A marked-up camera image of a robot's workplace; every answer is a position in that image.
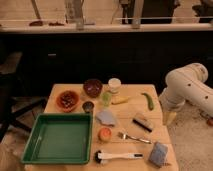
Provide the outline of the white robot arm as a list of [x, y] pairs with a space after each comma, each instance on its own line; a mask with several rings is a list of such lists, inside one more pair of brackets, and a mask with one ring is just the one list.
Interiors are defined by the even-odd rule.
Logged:
[[207, 86], [208, 70], [201, 63], [191, 63], [167, 73], [166, 87], [159, 95], [163, 124], [170, 125], [186, 101], [213, 118], [213, 88]]

